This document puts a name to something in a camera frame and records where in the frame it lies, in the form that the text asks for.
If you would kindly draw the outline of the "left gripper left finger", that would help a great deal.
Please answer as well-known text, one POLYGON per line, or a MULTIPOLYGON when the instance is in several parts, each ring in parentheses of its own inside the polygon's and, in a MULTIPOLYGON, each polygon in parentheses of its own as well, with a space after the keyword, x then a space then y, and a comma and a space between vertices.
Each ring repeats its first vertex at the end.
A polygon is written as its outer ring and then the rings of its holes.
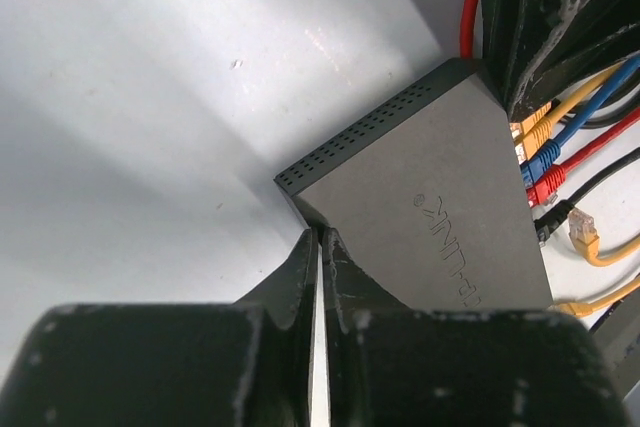
POLYGON ((306 426, 318 236, 234 303, 51 308, 1 390, 5 426, 306 426))

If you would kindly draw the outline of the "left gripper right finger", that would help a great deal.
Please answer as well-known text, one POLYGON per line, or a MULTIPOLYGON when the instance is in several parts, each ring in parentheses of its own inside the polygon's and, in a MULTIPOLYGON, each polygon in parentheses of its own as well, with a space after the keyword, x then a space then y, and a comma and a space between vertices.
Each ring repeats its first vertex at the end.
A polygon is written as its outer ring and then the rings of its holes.
POLYGON ((536 310, 416 310, 322 235, 334 426, 627 426, 582 324, 536 310))

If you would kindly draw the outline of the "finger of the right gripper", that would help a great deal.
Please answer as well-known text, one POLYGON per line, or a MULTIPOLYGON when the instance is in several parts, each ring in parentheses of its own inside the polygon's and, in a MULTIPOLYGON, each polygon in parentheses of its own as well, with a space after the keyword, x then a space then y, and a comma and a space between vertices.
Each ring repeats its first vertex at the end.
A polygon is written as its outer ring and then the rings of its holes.
POLYGON ((520 0, 504 107, 521 121, 639 52, 639 0, 520 0))
POLYGON ((527 105, 517 67, 526 0, 481 0, 482 59, 492 92, 504 107, 527 105))

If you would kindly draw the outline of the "black network switch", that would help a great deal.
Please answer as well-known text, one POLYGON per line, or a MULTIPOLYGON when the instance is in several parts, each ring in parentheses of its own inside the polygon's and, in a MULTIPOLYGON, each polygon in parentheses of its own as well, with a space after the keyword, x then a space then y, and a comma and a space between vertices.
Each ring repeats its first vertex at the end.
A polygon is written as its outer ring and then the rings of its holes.
POLYGON ((450 59, 275 177, 414 309, 545 309, 552 294, 506 114, 450 59))

